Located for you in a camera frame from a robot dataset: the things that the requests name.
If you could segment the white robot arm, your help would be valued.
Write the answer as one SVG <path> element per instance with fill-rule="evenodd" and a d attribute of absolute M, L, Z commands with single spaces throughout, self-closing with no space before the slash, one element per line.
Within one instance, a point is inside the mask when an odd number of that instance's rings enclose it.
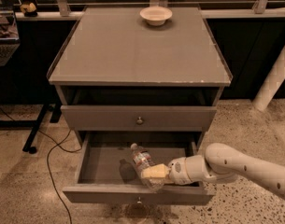
<path fill-rule="evenodd" d="M 142 179 L 188 185 L 193 182 L 233 182 L 242 175 L 285 200 L 285 166 L 248 156 L 222 143 L 205 148 L 203 155 L 181 157 L 141 172 Z"/>

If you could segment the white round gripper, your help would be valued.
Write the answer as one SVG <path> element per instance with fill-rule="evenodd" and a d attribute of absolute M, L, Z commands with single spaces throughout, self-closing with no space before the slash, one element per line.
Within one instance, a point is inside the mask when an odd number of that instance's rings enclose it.
<path fill-rule="evenodd" d="M 163 163 L 144 169 L 141 172 L 143 179 L 169 179 L 176 185 L 190 185 L 190 180 L 186 169 L 186 158 L 177 158 L 168 163 L 168 167 Z"/>

